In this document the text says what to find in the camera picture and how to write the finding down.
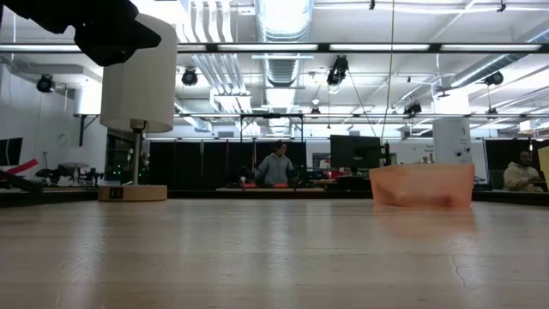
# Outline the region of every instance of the pipe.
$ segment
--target pipe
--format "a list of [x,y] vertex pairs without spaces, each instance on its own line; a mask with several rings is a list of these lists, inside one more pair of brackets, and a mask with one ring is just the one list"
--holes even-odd
[[234,89],[235,92],[242,93],[242,91],[240,90],[240,87],[238,86],[237,77],[234,75],[234,71],[232,70],[231,65],[228,63],[226,55],[221,55],[220,59],[221,59],[221,62],[223,63],[223,65],[225,66],[226,71],[229,75],[229,79],[231,80],[232,88]]
[[221,0],[221,12],[223,16],[223,24],[221,32],[225,42],[233,42],[231,33],[231,0]]
[[210,71],[210,68],[202,60],[201,55],[193,55],[192,59],[195,61],[195,64],[200,68],[206,79],[208,80],[210,86],[212,86],[218,94],[223,93],[223,87],[217,82],[217,79],[214,78],[214,73]]
[[204,3],[202,0],[195,0],[196,6],[196,21],[195,21],[195,33],[200,42],[208,42],[206,34],[204,33]]
[[467,13],[468,10],[470,10],[479,0],[469,0],[469,3],[463,8],[463,12],[460,14],[454,16],[448,23],[446,23],[446,26],[442,27],[440,30],[435,33],[429,40],[430,43],[434,42],[438,39],[439,36],[441,36],[443,33],[446,32],[452,25],[455,24],[455,22],[460,19],[465,13]]
[[185,37],[187,37],[187,40],[190,43],[196,43],[195,34],[192,32],[192,14],[190,11],[190,6],[189,9],[185,12],[183,19],[183,33],[185,34]]
[[231,87],[229,87],[229,83],[226,81],[225,73],[217,64],[217,61],[215,61],[214,55],[204,55],[204,58],[206,59],[206,62],[208,63],[209,67],[213,70],[214,75],[217,76],[218,81],[220,81],[221,86],[225,90],[225,93],[230,94]]
[[230,55],[230,57],[228,58],[228,61],[229,61],[229,64],[232,65],[234,74],[237,77],[238,88],[240,88],[240,92],[243,94],[247,94],[248,91],[246,90],[246,85],[244,84],[244,78],[242,77],[242,72],[240,71],[237,54]]
[[208,33],[213,42],[221,42],[220,34],[217,31],[217,3],[215,0],[208,1],[209,22]]
[[[262,42],[303,42],[311,30],[313,0],[255,0],[256,24]],[[265,83],[275,87],[291,87],[300,71],[299,60],[263,60]],[[295,89],[265,91],[269,104],[289,107]]]

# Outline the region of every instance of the wooden lamp base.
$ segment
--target wooden lamp base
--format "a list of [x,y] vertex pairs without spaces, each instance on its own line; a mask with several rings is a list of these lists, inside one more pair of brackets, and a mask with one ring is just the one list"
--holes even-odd
[[155,202],[168,199],[165,185],[106,185],[99,191],[100,202]]

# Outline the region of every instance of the orange plastic bin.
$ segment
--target orange plastic bin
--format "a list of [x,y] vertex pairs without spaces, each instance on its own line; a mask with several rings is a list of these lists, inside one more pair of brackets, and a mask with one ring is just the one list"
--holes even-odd
[[409,164],[370,170],[374,202],[407,207],[469,207],[473,164]]

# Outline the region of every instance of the man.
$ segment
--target man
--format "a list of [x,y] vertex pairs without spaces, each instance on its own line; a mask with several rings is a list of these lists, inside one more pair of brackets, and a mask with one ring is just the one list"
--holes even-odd
[[531,167],[532,155],[522,151],[516,162],[509,163],[504,173],[504,190],[522,192],[543,192],[533,182],[542,181],[538,171]]
[[268,155],[256,170],[256,179],[265,177],[267,186],[288,183],[288,172],[293,171],[293,164],[284,154],[286,145],[278,141],[273,146],[273,153]]

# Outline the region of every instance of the hanging wire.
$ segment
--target hanging wire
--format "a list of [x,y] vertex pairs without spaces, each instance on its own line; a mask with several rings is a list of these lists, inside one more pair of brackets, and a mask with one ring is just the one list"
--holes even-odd
[[387,80],[387,106],[385,107],[385,115],[383,116],[383,128],[381,130],[381,144],[383,144],[383,134],[385,133],[385,125],[387,124],[387,113],[389,112],[389,100],[391,95],[391,75],[393,72],[393,44],[395,43],[395,0],[393,0],[393,16],[391,21],[391,53],[389,58],[389,79]]
[[357,94],[357,98],[359,98],[360,106],[362,107],[362,111],[364,111],[364,115],[366,115],[366,120],[368,120],[368,124],[370,124],[371,131],[374,133],[374,137],[377,137],[376,131],[374,130],[374,125],[370,122],[370,117],[368,117],[368,113],[366,112],[366,109],[364,108],[364,104],[362,104],[362,99],[360,99],[360,94],[357,89],[357,86],[354,84],[353,75],[351,74],[351,70],[349,71],[349,77],[351,77],[351,82],[353,83],[354,92]]

